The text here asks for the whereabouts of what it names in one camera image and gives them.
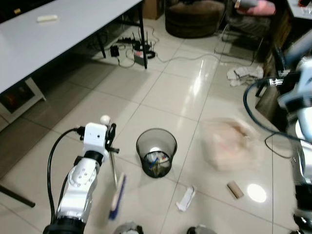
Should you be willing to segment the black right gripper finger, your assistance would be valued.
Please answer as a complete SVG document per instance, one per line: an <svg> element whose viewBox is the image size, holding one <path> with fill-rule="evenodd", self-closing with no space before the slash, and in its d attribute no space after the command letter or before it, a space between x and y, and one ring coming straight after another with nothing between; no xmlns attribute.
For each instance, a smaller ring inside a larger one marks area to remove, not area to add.
<svg viewBox="0 0 312 234"><path fill-rule="evenodd" d="M312 32L307 32L287 49L287 66L295 65L312 49Z"/></svg>

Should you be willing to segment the blue brush with metal handle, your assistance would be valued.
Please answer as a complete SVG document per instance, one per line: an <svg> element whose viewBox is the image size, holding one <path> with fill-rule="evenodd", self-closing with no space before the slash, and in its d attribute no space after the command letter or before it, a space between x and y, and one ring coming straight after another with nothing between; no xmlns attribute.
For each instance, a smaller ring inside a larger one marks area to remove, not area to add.
<svg viewBox="0 0 312 234"><path fill-rule="evenodd" d="M108 115L101 116L100 123L107 125L107 128L111 128L111 118ZM119 210L122 203L123 192L126 187L127 176L123 172L119 172L116 166L116 154L109 154L111 161L112 174L114 176L116 191L112 197L111 209L108 219L115 220L118 217Z"/></svg>

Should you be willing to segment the dark brown wooden furniture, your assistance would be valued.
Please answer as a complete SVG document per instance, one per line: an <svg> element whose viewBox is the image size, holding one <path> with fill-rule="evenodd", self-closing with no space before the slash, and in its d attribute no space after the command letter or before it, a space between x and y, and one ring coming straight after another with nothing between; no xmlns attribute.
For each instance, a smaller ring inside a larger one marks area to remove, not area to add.
<svg viewBox="0 0 312 234"><path fill-rule="evenodd" d="M285 69L283 51L279 45L272 45L271 54L267 56L264 64L264 76L272 78ZM285 85L261 85L256 95L259 101L256 110L259 111L278 131L286 132L288 128L288 112L279 106L278 98L287 92Z"/></svg>

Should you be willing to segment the light grey side table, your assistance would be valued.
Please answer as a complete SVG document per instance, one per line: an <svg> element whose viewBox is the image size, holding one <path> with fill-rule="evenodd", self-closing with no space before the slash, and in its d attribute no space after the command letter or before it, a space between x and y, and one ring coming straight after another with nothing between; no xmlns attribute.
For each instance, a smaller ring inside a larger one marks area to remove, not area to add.
<svg viewBox="0 0 312 234"><path fill-rule="evenodd" d="M309 3L308 6L299 4L299 0L287 0L288 8L293 17L303 20L312 20L312 7Z"/></svg>

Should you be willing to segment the black mesh waste bin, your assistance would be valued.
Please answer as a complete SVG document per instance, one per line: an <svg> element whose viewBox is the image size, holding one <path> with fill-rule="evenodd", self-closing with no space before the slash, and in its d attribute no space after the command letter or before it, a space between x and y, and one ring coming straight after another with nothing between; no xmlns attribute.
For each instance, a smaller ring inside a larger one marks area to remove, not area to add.
<svg viewBox="0 0 312 234"><path fill-rule="evenodd" d="M136 141L141 167L151 178L161 178L170 172L177 148L174 135L162 128L148 129Z"/></svg>

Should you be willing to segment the pink cushion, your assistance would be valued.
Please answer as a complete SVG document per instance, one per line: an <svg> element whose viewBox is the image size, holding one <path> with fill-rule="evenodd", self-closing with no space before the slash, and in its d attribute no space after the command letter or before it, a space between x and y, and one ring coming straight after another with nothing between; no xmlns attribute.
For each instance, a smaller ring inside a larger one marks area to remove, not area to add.
<svg viewBox="0 0 312 234"><path fill-rule="evenodd" d="M276 13L275 4L268 0L234 0L237 13L249 16L272 16Z"/></svg>

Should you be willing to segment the grey robot left foot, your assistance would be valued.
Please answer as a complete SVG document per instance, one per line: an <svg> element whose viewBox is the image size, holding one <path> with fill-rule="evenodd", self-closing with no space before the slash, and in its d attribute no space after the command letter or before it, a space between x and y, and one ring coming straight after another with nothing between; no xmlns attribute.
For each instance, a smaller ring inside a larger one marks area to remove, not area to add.
<svg viewBox="0 0 312 234"><path fill-rule="evenodd" d="M112 234L144 234L144 232L142 226L133 221L127 221L116 227Z"/></svg>

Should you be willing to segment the grey robot foot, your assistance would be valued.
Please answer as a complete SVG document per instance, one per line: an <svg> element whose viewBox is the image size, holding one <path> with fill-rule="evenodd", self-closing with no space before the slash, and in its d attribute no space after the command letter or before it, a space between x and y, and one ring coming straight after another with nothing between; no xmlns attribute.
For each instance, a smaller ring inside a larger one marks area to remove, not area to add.
<svg viewBox="0 0 312 234"><path fill-rule="evenodd" d="M217 234L211 228L208 228L204 225L192 226L190 227L186 234Z"/></svg>
<svg viewBox="0 0 312 234"><path fill-rule="evenodd" d="M127 221L116 227L112 234L144 234L144 232L142 226L133 221Z"/></svg>

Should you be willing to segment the black router with antennas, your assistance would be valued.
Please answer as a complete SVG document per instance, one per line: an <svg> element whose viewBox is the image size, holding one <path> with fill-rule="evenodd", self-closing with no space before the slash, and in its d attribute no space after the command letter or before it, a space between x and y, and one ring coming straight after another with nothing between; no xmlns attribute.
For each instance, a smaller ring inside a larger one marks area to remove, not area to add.
<svg viewBox="0 0 312 234"><path fill-rule="evenodd" d="M132 40L132 53L144 56L147 59L154 59L156 57L156 52L153 51L153 44L147 40L147 36L145 34L138 36L133 33L130 39Z"/></svg>

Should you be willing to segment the white crumpled paper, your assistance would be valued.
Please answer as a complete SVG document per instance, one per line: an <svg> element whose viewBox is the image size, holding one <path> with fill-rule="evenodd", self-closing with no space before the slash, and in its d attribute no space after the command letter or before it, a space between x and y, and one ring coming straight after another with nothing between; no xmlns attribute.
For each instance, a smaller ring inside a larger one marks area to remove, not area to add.
<svg viewBox="0 0 312 234"><path fill-rule="evenodd" d="M178 208L178 210L181 212L187 211L193 201L195 194L196 188L194 186L188 187L181 200L176 203L176 207Z"/></svg>

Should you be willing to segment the pale pink plastic bag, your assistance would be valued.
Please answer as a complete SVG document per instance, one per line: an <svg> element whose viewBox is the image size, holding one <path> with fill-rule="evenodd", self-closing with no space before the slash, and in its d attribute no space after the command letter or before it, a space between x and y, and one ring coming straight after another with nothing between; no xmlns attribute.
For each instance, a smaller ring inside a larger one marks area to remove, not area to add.
<svg viewBox="0 0 312 234"><path fill-rule="evenodd" d="M263 162L259 133L237 118L216 118L201 125L203 158L222 172L251 169Z"/></svg>

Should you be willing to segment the white low shelf unit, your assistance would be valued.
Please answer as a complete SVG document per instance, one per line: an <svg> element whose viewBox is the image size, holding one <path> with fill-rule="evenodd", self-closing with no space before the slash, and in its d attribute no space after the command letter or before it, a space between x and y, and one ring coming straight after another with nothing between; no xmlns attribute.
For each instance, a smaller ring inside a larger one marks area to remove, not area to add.
<svg viewBox="0 0 312 234"><path fill-rule="evenodd" d="M13 123L40 100L47 101L33 79L25 78L0 93L0 117Z"/></svg>

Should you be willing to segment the grey table with black legs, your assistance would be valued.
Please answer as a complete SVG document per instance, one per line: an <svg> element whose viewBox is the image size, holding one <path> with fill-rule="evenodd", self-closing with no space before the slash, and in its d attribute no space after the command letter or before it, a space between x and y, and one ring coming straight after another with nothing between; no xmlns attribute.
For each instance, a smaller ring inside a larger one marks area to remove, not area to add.
<svg viewBox="0 0 312 234"><path fill-rule="evenodd" d="M0 92L143 0L55 0L0 24ZM55 14L58 20L37 23Z"/></svg>

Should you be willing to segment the black metal furniture leg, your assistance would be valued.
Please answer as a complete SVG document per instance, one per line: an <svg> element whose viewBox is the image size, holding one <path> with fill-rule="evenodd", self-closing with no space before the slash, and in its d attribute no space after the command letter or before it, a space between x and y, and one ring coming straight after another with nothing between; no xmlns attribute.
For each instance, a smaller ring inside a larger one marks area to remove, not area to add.
<svg viewBox="0 0 312 234"><path fill-rule="evenodd" d="M10 189L7 189L5 186L0 185L0 193L5 194L11 198L13 198L14 200L20 201L20 203L23 203L24 205L28 206L28 207L35 207L35 203L33 201L28 200L27 198L13 192Z"/></svg>

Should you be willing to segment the dark brown round pouf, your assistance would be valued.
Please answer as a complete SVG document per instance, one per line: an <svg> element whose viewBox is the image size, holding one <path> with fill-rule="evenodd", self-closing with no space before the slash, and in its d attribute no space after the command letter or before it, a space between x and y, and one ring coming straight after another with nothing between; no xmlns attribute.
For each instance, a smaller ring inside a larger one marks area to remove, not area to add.
<svg viewBox="0 0 312 234"><path fill-rule="evenodd" d="M165 29L183 39L209 37L221 24L225 5L216 0L166 0Z"/></svg>

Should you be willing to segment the grey robot right foot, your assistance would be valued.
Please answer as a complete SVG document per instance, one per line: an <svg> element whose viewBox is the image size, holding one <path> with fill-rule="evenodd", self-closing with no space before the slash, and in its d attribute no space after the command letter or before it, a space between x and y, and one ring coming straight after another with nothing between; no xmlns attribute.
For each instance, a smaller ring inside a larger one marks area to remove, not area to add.
<svg viewBox="0 0 312 234"><path fill-rule="evenodd" d="M211 228L208 228L204 225L192 226L190 227L186 234L217 234Z"/></svg>

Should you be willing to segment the brown cardboard tube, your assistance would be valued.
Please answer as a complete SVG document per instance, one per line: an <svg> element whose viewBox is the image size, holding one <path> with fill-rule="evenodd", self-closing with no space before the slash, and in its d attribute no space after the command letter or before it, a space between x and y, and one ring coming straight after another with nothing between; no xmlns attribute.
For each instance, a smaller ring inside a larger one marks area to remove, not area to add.
<svg viewBox="0 0 312 234"><path fill-rule="evenodd" d="M235 181L230 181L227 183L228 190L232 193L234 198L237 200L243 197L245 194L243 190L239 187L239 185Z"/></svg>

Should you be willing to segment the brown cardboard box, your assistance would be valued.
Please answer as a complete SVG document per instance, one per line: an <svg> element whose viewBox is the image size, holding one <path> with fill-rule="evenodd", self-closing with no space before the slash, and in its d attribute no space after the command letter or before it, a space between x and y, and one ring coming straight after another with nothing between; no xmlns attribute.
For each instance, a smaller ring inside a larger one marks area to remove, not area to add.
<svg viewBox="0 0 312 234"><path fill-rule="evenodd" d="M143 0L142 17L158 20L164 13L165 0Z"/></svg>

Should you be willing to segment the small white oblong object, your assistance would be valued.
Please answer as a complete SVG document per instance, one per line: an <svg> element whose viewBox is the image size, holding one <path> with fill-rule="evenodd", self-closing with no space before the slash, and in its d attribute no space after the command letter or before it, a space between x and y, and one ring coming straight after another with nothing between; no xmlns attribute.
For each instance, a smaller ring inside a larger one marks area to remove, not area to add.
<svg viewBox="0 0 312 234"><path fill-rule="evenodd" d="M40 23L40 24L46 23L46 22L53 22L56 20L58 20L58 16L55 14L37 17L37 23Z"/></svg>

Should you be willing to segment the metal frame chair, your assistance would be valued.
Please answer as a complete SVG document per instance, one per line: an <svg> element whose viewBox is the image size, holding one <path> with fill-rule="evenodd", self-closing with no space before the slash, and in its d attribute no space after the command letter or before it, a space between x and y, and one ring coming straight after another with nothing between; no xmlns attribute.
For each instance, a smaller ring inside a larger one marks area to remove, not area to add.
<svg viewBox="0 0 312 234"><path fill-rule="evenodd" d="M221 18L224 28L218 34L220 45L214 53L254 63L271 27L272 17L239 14L227 8Z"/></svg>

